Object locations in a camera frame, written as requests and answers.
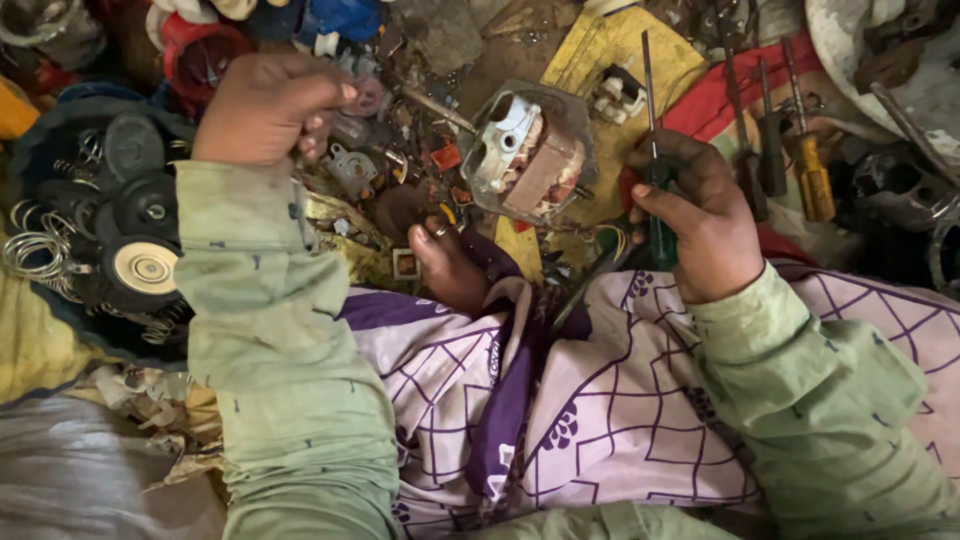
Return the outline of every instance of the light green shirt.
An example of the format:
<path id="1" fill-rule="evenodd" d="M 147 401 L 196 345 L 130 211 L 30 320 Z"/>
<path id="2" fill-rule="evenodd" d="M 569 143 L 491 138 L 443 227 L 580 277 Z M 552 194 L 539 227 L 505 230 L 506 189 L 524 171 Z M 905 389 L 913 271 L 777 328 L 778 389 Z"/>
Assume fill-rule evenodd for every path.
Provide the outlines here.
<path id="1" fill-rule="evenodd" d="M 399 483 L 394 412 L 345 321 L 344 263 L 304 250 L 294 186 L 275 169 L 177 164 L 197 312 L 193 376 L 224 421 L 225 537 L 389 538 Z M 862 321 L 821 322 L 768 264 L 743 292 L 689 306 L 719 417 L 756 454 L 781 538 L 960 537 L 960 498 L 904 427 L 923 373 Z M 735 536 L 675 507 L 550 510 L 479 538 Z"/>

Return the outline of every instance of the bare foot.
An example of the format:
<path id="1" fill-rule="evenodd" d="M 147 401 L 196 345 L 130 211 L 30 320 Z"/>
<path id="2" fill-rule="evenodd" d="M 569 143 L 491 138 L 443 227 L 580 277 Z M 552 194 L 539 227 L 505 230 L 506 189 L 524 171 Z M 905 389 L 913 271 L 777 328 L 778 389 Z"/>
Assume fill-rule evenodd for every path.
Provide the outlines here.
<path id="1" fill-rule="evenodd" d="M 457 231 L 447 225 L 446 233 L 439 238 L 438 231 L 444 221 L 430 216 L 426 228 L 414 225 L 408 234 L 410 248 L 420 261 L 423 282 L 437 300 L 457 311 L 474 317 L 483 310 L 484 300 L 490 292 L 490 281 L 460 249 Z"/>

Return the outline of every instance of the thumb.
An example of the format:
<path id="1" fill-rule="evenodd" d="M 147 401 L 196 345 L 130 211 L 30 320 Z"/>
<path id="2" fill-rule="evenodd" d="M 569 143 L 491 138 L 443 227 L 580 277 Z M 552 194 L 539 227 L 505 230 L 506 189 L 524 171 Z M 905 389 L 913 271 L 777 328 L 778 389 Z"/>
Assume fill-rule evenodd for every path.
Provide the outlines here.
<path id="1" fill-rule="evenodd" d="M 449 254 L 423 225 L 411 227 L 407 239 L 414 257 L 423 267 L 424 274 L 442 273 L 449 267 Z"/>
<path id="2" fill-rule="evenodd" d="M 647 184 L 638 184 L 632 192 L 634 202 L 648 213 L 657 216 L 677 235 L 693 233 L 707 217 L 683 197 Z"/>

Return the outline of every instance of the pink patterned fabric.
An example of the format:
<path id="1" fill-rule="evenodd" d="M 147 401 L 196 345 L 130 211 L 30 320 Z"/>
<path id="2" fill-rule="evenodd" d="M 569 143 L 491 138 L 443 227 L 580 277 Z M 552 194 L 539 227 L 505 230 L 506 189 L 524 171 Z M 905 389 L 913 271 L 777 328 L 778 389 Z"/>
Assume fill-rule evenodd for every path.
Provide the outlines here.
<path id="1" fill-rule="evenodd" d="M 929 393 L 909 428 L 959 480 L 960 398 L 951 388 L 960 387 L 960 305 L 775 265 L 812 313 L 866 319 L 924 369 Z M 694 367 L 699 339 L 672 275 L 603 276 L 585 298 L 588 339 L 559 340 L 548 352 L 531 337 L 532 298 L 529 283 L 503 280 L 491 298 L 502 309 L 470 321 L 424 300 L 351 292 L 342 316 L 394 400 L 394 514 L 407 535 L 623 500 L 762 511 L 746 449 L 716 418 Z"/>

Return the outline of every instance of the yellow screwdriver handle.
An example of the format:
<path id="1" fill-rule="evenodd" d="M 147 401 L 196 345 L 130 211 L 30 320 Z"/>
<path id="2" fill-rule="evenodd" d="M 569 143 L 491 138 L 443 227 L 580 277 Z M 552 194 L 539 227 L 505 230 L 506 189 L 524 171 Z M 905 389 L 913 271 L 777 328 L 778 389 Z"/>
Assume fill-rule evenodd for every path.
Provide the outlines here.
<path id="1" fill-rule="evenodd" d="M 800 142 L 800 192 L 807 221 L 820 223 L 836 217 L 833 190 L 826 168 L 817 155 L 817 137 L 805 136 Z"/>

